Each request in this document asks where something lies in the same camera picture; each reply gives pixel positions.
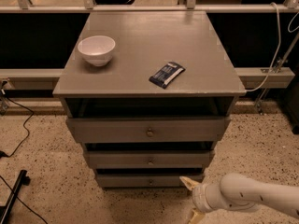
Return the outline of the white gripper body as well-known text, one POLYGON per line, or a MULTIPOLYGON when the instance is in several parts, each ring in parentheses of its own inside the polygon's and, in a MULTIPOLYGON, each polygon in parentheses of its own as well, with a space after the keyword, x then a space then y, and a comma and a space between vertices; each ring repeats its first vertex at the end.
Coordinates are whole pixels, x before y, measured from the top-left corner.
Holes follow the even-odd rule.
POLYGON ((200 212, 209 213, 213 211, 215 199, 213 191, 214 187, 212 184, 199 184, 192 191, 193 203, 200 212))

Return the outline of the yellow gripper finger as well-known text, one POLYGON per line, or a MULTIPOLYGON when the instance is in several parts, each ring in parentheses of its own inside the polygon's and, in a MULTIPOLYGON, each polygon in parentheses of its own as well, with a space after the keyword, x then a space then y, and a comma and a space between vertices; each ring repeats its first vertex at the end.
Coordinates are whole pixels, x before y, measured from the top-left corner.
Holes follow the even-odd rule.
POLYGON ((196 208, 193 208, 188 215, 186 224, 199 224, 200 221, 205 217, 205 213, 198 211, 196 208))
POLYGON ((179 179, 188 190, 194 190, 199 185, 199 182, 197 182, 187 176, 181 176, 179 179))

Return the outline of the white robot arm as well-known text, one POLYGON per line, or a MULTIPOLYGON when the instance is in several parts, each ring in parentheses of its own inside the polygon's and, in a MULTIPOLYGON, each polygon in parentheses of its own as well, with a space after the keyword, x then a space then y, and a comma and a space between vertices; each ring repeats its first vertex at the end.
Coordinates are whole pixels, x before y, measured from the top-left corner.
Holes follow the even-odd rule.
POLYGON ((255 212, 264 205, 299 218, 299 188, 264 183, 242 174, 224 175, 217 183, 203 184, 187 176, 179 178, 192 193, 194 208, 187 224, 199 224, 206 213, 216 210, 255 212))

